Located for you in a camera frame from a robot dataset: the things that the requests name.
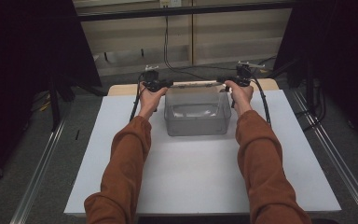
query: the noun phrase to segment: clear plastic container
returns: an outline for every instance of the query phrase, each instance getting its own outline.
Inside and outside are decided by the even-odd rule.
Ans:
[[[231,108],[224,86],[170,88],[164,118],[170,136],[214,135],[227,132]]]

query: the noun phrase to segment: metal rail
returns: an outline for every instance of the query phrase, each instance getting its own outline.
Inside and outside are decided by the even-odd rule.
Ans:
[[[301,109],[307,111],[305,103],[306,100],[304,96],[296,91],[293,92],[293,95],[295,96],[295,99]],[[317,119],[313,117],[310,113],[307,113],[306,116],[310,125],[315,125],[318,123],[316,121]],[[339,175],[341,176],[341,179],[344,181],[353,199],[358,205],[358,181],[356,177],[353,175],[346,162],[342,159],[336,146],[333,144],[330,137],[327,135],[327,132],[324,130],[324,127],[321,124],[315,125],[313,127],[313,131],[315,131],[316,136],[319,138],[321,144],[323,145],[325,152],[329,156],[331,162],[336,167]]]
[[[22,195],[21,201],[17,206],[16,212],[13,215],[13,218],[10,221],[10,224],[24,224],[31,208],[34,204],[34,199],[37,196],[37,192],[39,191],[42,180],[45,176],[46,170],[48,169],[48,164],[50,162],[51,156],[54,152],[55,147],[58,144],[60,139],[66,118],[69,115],[71,109],[71,103],[69,103],[69,108],[67,108],[64,112],[64,115],[61,119],[61,122],[58,124],[57,129],[51,133],[50,138],[48,140],[48,144],[45,147],[42,158],[40,159],[37,167],[34,171],[34,175],[32,176],[27,190]]]
[[[235,11],[254,11],[254,10],[268,10],[281,9],[292,7],[306,7],[316,3],[326,2],[324,0],[289,0],[263,3],[245,3],[219,6],[203,6],[203,7],[168,7],[168,8],[152,8],[133,11],[119,11],[119,12],[101,12],[101,13],[79,13],[77,19],[79,21],[108,21],[121,20],[132,18],[146,18],[146,17],[164,17],[164,16],[179,16],[179,15],[193,15],[206,13],[220,13],[220,12],[235,12]]]

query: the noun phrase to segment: white table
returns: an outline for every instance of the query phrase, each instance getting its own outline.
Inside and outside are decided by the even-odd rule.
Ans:
[[[283,168],[306,211],[338,211],[340,206],[282,91],[265,91],[272,128],[281,141]],[[84,200],[100,190],[113,136],[130,117],[133,96],[107,96],[95,122],[65,214],[85,216]],[[152,147],[145,163],[138,216],[248,214],[245,184],[237,164],[232,112],[224,135],[167,135],[161,98],[152,124]],[[252,107],[264,117],[255,92]]]

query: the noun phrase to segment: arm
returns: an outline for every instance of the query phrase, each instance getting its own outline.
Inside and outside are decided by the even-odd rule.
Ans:
[[[88,223],[133,223],[142,172],[151,146],[151,125],[148,120],[167,89],[141,91],[138,116],[113,139],[101,192],[90,195],[84,202]]]
[[[296,203],[296,193],[284,175],[282,148],[269,125],[250,106],[253,88],[231,87],[236,101],[238,165],[246,183],[251,223],[309,223]]]

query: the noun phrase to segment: orange long sleeve shirt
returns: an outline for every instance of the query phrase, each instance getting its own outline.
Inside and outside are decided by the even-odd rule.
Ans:
[[[151,146],[151,125],[135,117],[113,139],[101,192],[85,201],[88,223],[133,223],[142,172]],[[284,176],[281,145],[268,124],[248,111],[237,122],[238,165],[245,180],[251,223],[306,223],[310,217],[296,203]]]

